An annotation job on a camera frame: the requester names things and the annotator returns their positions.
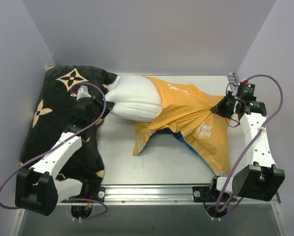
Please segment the white pillow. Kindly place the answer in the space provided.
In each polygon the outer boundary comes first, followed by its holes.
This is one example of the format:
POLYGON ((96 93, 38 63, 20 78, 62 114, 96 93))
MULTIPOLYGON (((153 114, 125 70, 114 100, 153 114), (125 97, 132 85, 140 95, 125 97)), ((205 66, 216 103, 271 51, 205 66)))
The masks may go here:
POLYGON ((162 112, 155 85, 141 75, 121 76, 105 98, 114 103, 113 115, 133 121, 152 122, 162 112))

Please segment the blue and yellow pillowcase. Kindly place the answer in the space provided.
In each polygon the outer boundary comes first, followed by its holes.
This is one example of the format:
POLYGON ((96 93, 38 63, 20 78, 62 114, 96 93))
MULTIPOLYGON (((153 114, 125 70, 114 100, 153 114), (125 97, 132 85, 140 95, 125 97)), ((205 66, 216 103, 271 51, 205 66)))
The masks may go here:
POLYGON ((161 98, 161 113, 152 122, 135 123, 133 155, 141 153, 155 132, 170 129, 182 135, 218 176, 230 173, 227 119, 214 114, 222 96, 209 95, 195 85, 174 84, 149 77, 161 98))

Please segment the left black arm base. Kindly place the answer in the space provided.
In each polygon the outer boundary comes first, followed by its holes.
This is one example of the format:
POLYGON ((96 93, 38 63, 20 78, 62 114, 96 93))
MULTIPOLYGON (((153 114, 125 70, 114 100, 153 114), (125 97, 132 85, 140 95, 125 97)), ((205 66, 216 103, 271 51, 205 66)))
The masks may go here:
POLYGON ((103 203, 105 201, 105 190, 106 188, 103 186, 87 190, 85 197, 86 199, 95 200, 103 203))

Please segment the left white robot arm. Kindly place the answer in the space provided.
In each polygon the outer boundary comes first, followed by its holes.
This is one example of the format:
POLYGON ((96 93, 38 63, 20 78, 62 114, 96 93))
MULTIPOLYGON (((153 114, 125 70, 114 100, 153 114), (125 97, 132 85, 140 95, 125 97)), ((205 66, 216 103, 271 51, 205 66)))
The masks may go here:
POLYGON ((88 188, 77 179, 59 181, 57 176, 71 156, 85 143, 83 135, 114 107, 113 102, 84 97, 77 100, 70 122, 52 149, 30 168, 16 176, 15 205, 41 215, 50 215, 63 201, 84 202, 88 188))

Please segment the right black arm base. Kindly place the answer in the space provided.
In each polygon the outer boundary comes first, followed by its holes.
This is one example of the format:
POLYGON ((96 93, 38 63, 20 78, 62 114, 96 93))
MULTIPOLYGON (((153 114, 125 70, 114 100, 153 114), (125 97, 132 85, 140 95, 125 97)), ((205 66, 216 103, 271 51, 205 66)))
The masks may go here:
POLYGON ((196 203, 215 203, 220 192, 216 189, 211 189, 208 185, 193 186, 193 201, 196 203))

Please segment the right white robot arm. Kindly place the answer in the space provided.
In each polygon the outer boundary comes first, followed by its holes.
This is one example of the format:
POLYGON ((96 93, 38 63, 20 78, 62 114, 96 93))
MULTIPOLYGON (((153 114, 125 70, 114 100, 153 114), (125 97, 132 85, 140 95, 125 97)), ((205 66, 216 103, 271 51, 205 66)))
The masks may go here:
POLYGON ((240 83, 236 95, 228 91, 211 111, 223 118, 236 114, 242 127, 245 149, 228 177, 216 176, 208 188, 208 196, 219 201, 225 194, 269 202, 285 179, 272 157, 265 123, 267 111, 254 96, 255 85, 240 83))

